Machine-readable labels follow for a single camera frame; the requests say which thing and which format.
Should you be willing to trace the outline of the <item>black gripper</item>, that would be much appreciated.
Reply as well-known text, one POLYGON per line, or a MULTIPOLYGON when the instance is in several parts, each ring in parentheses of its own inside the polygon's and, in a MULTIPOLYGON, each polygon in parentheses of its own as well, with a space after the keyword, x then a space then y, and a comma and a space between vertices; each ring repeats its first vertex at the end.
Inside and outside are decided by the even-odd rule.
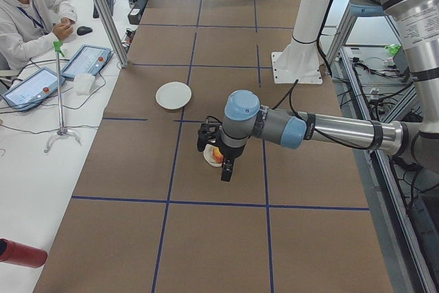
MULTIPOLYGON (((198 130, 197 140, 197 149, 199 152, 203 152, 205 150, 207 145, 206 135, 207 130, 201 127, 198 130)), ((220 135, 218 138, 216 138, 215 144, 224 156, 224 160, 222 162, 221 181, 230 182, 233 175, 235 158, 238 158, 242 155, 246 145, 246 139, 234 139, 228 135, 220 135)))

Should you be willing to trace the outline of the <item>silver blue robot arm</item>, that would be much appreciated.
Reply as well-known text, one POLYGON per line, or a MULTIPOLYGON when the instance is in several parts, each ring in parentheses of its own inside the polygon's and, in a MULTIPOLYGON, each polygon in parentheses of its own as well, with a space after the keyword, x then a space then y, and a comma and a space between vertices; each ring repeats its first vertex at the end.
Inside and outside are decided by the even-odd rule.
POLYGON ((423 107, 419 124, 347 119, 283 110, 260 103, 251 91, 234 91, 223 120, 205 121, 197 148, 219 148, 223 181, 230 180, 235 159, 250 137, 295 149, 304 140, 334 142, 360 150, 381 150, 432 172, 438 171, 438 0, 351 0, 357 16, 387 14, 396 23, 410 76, 423 107))

